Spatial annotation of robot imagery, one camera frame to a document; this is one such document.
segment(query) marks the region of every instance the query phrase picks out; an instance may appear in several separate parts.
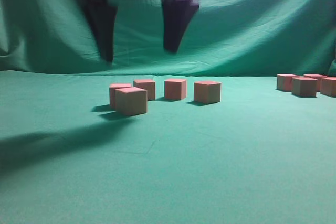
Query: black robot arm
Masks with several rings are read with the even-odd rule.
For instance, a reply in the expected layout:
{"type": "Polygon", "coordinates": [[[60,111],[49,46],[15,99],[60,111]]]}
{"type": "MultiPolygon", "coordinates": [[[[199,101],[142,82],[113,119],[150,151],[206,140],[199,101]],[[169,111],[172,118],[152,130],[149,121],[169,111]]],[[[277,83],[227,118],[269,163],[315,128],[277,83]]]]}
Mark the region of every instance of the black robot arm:
{"type": "MultiPolygon", "coordinates": [[[[108,0],[79,0],[81,8],[91,27],[100,57],[113,62],[113,34],[117,7],[108,0]]],[[[198,0],[162,0],[163,47],[177,53],[189,22],[200,7],[198,0]]]]}

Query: green tabletop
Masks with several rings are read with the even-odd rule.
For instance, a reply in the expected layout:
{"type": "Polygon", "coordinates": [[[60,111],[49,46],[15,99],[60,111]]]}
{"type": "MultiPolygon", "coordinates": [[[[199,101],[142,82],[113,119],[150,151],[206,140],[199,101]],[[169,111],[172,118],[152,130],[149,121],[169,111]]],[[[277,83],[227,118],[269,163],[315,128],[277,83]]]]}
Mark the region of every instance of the green tabletop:
{"type": "Polygon", "coordinates": [[[335,111],[275,77],[2,71],[0,223],[335,223],[335,111]],[[186,99],[162,99],[169,78],[186,99]],[[156,81],[148,113],[111,111],[109,85],[134,79],[156,81]],[[220,103],[192,102],[201,80],[220,103]]]}

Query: red-topped block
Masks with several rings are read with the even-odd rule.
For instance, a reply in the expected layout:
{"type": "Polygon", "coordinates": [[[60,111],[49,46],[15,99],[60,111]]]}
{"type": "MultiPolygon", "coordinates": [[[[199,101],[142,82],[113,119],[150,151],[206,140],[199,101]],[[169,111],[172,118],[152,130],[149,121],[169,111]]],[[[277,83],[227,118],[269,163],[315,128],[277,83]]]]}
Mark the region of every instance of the red-topped block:
{"type": "Polygon", "coordinates": [[[147,90],[137,87],[116,89],[116,111],[124,115],[147,113],[147,90]]]}
{"type": "Polygon", "coordinates": [[[147,90],[148,101],[155,100],[155,81],[153,80],[134,80],[133,85],[137,88],[147,90]]]}
{"type": "Polygon", "coordinates": [[[328,77],[328,76],[323,76],[321,74],[305,74],[304,77],[317,79],[317,91],[320,91],[321,90],[321,80],[322,80],[322,78],[325,78],[325,77],[328,77]]]}
{"type": "Polygon", "coordinates": [[[277,90],[292,91],[292,78],[300,77],[296,74],[278,74],[277,90]]]}
{"type": "Polygon", "coordinates": [[[168,79],[164,81],[164,98],[183,100],[187,97],[187,81],[184,79],[168,79]]]}
{"type": "Polygon", "coordinates": [[[329,97],[336,97],[336,77],[322,78],[321,94],[329,97]]]}
{"type": "Polygon", "coordinates": [[[198,81],[194,83],[194,101],[205,104],[221,101],[220,82],[216,81],[198,81]]]}
{"type": "Polygon", "coordinates": [[[316,97],[317,79],[295,77],[292,79],[292,94],[298,97],[316,97]]]}
{"type": "Polygon", "coordinates": [[[121,83],[115,83],[110,85],[110,106],[111,108],[116,107],[116,89],[124,89],[124,88],[130,88],[132,87],[132,84],[126,83],[126,84],[121,84],[121,83]]]}

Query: green curtain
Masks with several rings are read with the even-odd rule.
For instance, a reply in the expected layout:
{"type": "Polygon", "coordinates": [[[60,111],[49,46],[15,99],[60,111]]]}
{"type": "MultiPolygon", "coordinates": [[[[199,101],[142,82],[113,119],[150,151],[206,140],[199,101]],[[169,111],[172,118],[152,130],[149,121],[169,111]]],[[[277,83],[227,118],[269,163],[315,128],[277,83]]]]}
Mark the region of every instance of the green curtain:
{"type": "Polygon", "coordinates": [[[184,76],[336,75],[335,0],[201,0],[178,54],[160,0],[118,4],[115,60],[99,59],[75,0],[1,0],[0,70],[184,76]]]}

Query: wooden block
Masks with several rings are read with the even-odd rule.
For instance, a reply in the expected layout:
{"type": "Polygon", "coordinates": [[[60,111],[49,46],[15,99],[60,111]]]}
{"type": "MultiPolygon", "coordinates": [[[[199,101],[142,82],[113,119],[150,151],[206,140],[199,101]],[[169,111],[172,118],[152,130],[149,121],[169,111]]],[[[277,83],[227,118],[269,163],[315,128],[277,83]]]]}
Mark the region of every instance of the wooden block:
{"type": "Polygon", "coordinates": [[[329,97],[336,97],[336,77],[321,79],[321,94],[329,97]]]}
{"type": "Polygon", "coordinates": [[[292,78],[300,77],[295,74],[278,74],[277,90],[292,91],[292,78]]]}
{"type": "Polygon", "coordinates": [[[292,79],[292,94],[298,97],[316,97],[317,80],[309,77],[292,79]]]}
{"type": "Polygon", "coordinates": [[[110,106],[111,108],[116,107],[116,89],[123,89],[123,88],[130,88],[132,87],[132,84],[127,83],[127,84],[121,84],[121,83],[116,83],[116,84],[111,84],[110,85],[110,106]]]}
{"type": "Polygon", "coordinates": [[[323,76],[321,74],[305,74],[304,77],[317,79],[317,91],[320,91],[321,90],[321,80],[322,80],[322,78],[325,78],[325,77],[328,77],[328,76],[323,76]]]}
{"type": "Polygon", "coordinates": [[[194,83],[194,101],[205,104],[221,101],[220,82],[215,81],[198,81],[194,83]]]}
{"type": "Polygon", "coordinates": [[[155,100],[155,81],[153,80],[134,80],[133,86],[147,90],[147,100],[155,100]]]}
{"type": "Polygon", "coordinates": [[[116,89],[116,111],[124,115],[147,113],[147,90],[137,87],[116,89]]]}
{"type": "Polygon", "coordinates": [[[187,97],[187,81],[184,79],[168,79],[164,81],[164,98],[183,100],[187,97]]]}

